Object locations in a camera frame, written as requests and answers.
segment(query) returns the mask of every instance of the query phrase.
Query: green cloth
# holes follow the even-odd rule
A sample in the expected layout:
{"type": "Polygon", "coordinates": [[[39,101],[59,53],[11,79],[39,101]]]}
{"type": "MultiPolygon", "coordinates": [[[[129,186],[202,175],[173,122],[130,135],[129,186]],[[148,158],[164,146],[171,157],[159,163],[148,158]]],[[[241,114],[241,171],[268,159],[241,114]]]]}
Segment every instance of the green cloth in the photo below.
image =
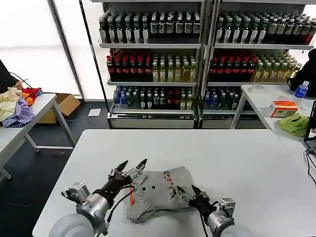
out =
{"type": "Polygon", "coordinates": [[[299,113],[293,114],[278,121],[283,130],[297,137],[304,137],[308,126],[309,118],[299,113]]]}

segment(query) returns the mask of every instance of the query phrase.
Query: black bag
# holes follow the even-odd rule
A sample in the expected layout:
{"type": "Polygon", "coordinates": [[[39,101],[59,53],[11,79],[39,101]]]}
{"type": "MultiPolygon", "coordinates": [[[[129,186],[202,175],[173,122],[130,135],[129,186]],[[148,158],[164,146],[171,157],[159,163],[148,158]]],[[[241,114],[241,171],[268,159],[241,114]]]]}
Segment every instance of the black bag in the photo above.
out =
{"type": "Polygon", "coordinates": [[[312,49],[308,53],[308,57],[308,62],[297,72],[294,78],[287,79],[287,84],[291,90],[296,90],[305,80],[309,81],[306,96],[316,97],[316,49],[312,49]]]}

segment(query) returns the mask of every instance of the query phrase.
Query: cardboard box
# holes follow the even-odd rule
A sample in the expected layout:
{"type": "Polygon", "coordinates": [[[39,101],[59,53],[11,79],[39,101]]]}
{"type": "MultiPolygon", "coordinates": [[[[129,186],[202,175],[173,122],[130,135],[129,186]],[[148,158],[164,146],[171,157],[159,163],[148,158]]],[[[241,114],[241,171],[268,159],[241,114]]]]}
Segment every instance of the cardboard box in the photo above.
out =
{"type": "MultiPolygon", "coordinates": [[[[80,105],[80,101],[71,94],[56,93],[56,96],[56,102],[59,105],[61,113],[65,116],[69,116],[80,105]]],[[[38,123],[46,124],[55,124],[56,122],[57,119],[52,110],[47,111],[38,121],[38,123]]]]}

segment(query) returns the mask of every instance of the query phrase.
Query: red cloth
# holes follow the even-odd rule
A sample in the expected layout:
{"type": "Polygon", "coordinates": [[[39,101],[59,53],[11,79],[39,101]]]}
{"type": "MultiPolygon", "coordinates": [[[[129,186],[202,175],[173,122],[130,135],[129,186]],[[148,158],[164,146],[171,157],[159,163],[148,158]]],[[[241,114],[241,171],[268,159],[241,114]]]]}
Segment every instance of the red cloth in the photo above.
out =
{"type": "Polygon", "coordinates": [[[33,103],[35,101],[35,98],[36,98],[36,93],[41,90],[41,88],[26,88],[26,89],[22,89],[22,92],[24,93],[29,93],[30,96],[33,100],[33,103]]]}

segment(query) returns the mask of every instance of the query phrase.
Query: paper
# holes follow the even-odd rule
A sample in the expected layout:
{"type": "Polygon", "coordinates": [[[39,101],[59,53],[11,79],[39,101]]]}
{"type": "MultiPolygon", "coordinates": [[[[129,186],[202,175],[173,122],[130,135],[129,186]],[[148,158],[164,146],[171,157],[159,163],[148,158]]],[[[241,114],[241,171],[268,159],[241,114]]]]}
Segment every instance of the paper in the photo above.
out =
{"type": "Polygon", "coordinates": [[[99,116],[101,112],[101,109],[92,109],[90,110],[88,116],[99,116]]]}

